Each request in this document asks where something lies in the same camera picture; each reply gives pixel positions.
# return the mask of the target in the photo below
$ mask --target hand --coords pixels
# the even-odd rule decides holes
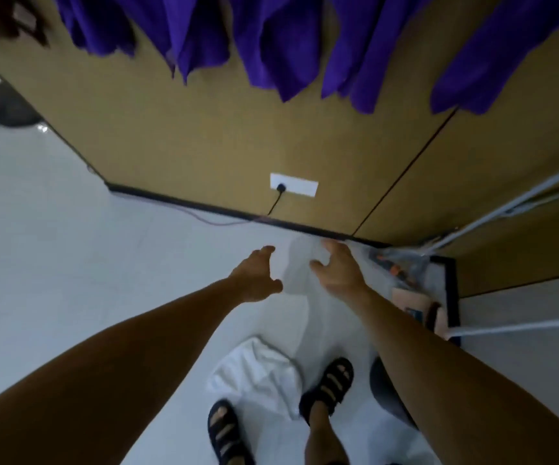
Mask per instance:
[[[228,279],[243,289],[244,302],[259,302],[284,289],[279,279],[271,279],[269,261],[274,251],[275,246],[253,250],[249,258],[243,260],[230,274]]]
[[[331,253],[329,265],[323,266],[320,261],[310,261],[310,268],[322,287],[344,301],[368,289],[361,269],[348,246],[329,239],[323,240],[322,246]]]

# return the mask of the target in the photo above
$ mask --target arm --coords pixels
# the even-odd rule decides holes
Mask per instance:
[[[310,267],[361,319],[419,429],[446,465],[559,463],[559,418],[515,383],[370,289],[348,247]]]
[[[120,463],[229,312],[282,291],[269,275],[274,250],[255,250],[227,279],[101,331],[0,394],[0,463]]]

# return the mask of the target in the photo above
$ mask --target power outlet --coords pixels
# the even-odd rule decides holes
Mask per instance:
[[[277,173],[271,173],[271,189],[276,190],[280,184],[286,186],[286,192],[314,197],[318,189],[317,181],[295,178]]]

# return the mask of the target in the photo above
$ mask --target white floor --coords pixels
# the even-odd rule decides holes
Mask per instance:
[[[225,277],[267,244],[277,247],[272,273],[285,292],[229,315],[125,463],[215,463],[206,417],[217,398],[203,386],[222,356],[254,334],[295,359],[307,386],[334,355],[352,360],[355,384],[332,422],[353,463],[438,463],[419,433],[372,398],[374,353],[364,330],[307,269],[310,258],[324,258],[317,238],[263,224],[212,227],[167,205],[112,195],[55,134],[35,128],[0,128],[0,391],[99,330]],[[389,295],[385,275],[361,262]],[[260,464],[303,460],[303,421],[238,410]]]

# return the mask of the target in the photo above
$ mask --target foot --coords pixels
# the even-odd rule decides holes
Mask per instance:
[[[219,465],[255,465],[241,440],[237,415],[228,400],[219,400],[211,407],[207,426]]]
[[[338,403],[342,403],[346,392],[351,388],[353,376],[353,365],[348,359],[339,357],[331,362],[323,372],[318,385],[301,397],[299,413],[303,419],[310,423],[312,406],[317,402],[324,403],[331,416],[335,407]]]

